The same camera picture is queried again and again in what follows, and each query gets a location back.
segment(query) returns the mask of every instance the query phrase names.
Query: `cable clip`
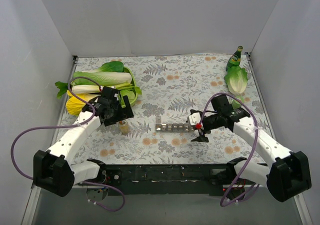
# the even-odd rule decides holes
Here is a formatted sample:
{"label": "cable clip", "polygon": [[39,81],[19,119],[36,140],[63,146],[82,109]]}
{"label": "cable clip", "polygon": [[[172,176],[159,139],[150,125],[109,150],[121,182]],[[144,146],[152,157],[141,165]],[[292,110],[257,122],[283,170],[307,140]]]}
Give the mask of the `cable clip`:
{"label": "cable clip", "polygon": [[255,126],[254,128],[253,128],[253,131],[255,132],[256,130],[261,130],[262,129],[262,127],[258,127],[258,126]]}
{"label": "cable clip", "polygon": [[86,127],[85,127],[83,124],[79,123],[79,122],[77,122],[76,125],[77,125],[78,127],[81,127],[81,128],[83,128],[83,129],[86,129]]}

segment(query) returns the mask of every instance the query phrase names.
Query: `floral tablecloth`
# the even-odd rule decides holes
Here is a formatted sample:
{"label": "floral tablecloth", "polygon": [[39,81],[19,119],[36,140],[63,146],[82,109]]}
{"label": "floral tablecloth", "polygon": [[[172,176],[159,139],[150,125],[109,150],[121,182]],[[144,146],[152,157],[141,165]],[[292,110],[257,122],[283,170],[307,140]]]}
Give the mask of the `floral tablecloth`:
{"label": "floral tablecloth", "polygon": [[[99,127],[85,141],[74,158],[88,158],[106,164],[207,164],[226,163],[247,157],[252,147],[228,129],[213,130],[209,143],[190,142],[198,133],[156,133],[156,116],[163,123],[184,123],[190,109],[203,110],[217,92],[227,92],[224,81],[230,55],[196,54],[173,56],[79,58],[76,71],[91,70],[103,63],[122,61],[134,74],[142,95],[132,108],[128,121],[130,133],[122,135],[117,125]],[[252,77],[248,60],[241,67],[248,72],[247,88],[242,94],[246,105],[256,114],[258,125],[270,134],[269,125]],[[64,109],[61,125],[72,124],[75,116]],[[57,139],[66,132],[60,129]],[[258,154],[253,160],[263,162]]]}

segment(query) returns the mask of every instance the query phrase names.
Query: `white wall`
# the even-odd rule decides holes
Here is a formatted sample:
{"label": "white wall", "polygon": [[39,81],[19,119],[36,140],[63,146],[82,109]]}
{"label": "white wall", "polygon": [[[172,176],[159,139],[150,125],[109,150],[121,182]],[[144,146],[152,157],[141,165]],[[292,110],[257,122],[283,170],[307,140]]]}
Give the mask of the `white wall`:
{"label": "white wall", "polygon": [[42,0],[80,57],[251,51],[278,0]]}
{"label": "white wall", "polygon": [[[0,223],[17,225],[32,183],[14,169],[10,146],[27,128],[57,124],[54,83],[67,80],[72,56],[41,0],[0,0],[0,8]],[[33,155],[50,145],[53,132],[32,132],[17,143],[24,172],[32,176]]]}
{"label": "white wall", "polygon": [[320,224],[320,0],[279,0],[253,51],[252,64],[277,139],[309,158],[304,193]]}

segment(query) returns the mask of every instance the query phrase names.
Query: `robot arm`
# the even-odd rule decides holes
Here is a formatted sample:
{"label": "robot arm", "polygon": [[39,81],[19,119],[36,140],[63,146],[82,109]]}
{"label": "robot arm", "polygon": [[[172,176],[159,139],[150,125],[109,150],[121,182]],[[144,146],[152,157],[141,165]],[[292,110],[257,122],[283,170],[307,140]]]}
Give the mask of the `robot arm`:
{"label": "robot arm", "polygon": [[87,121],[93,114],[91,107],[85,105],[74,123],[78,124],[77,127],[68,130],[46,151],[39,150],[34,155],[33,182],[36,186],[64,197],[74,184],[86,180],[104,181],[106,176],[101,169],[104,163],[88,159],[80,164],[71,164],[79,148],[101,124],[109,126],[133,118],[128,97],[122,98],[125,103],[125,108],[122,108],[118,94],[118,90],[104,87],[101,96],[90,101],[95,108],[95,116],[90,121],[79,124]]}
{"label": "robot arm", "polygon": [[[204,117],[198,130],[199,137],[193,141],[208,142],[205,134],[210,133],[212,129],[226,127],[252,146],[257,128],[250,115],[242,108],[233,109],[225,95],[215,97],[211,103],[217,113]],[[188,117],[189,124],[196,127],[201,115],[202,112],[191,110],[191,115]],[[267,166],[250,161],[240,178],[268,188],[272,196],[280,202],[311,188],[309,162],[303,152],[292,152],[263,130],[259,130],[255,151],[264,159]],[[234,177],[245,162],[246,158],[240,157],[228,163]]]}

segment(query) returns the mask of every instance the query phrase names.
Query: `lettuce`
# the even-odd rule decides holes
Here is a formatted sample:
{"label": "lettuce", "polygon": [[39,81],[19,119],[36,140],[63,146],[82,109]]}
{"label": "lettuce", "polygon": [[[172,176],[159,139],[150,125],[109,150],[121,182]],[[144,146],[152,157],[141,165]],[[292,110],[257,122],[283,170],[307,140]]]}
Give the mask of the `lettuce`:
{"label": "lettuce", "polygon": [[232,66],[228,69],[227,74],[224,76],[224,80],[232,94],[240,95],[247,87],[247,72],[244,68]]}

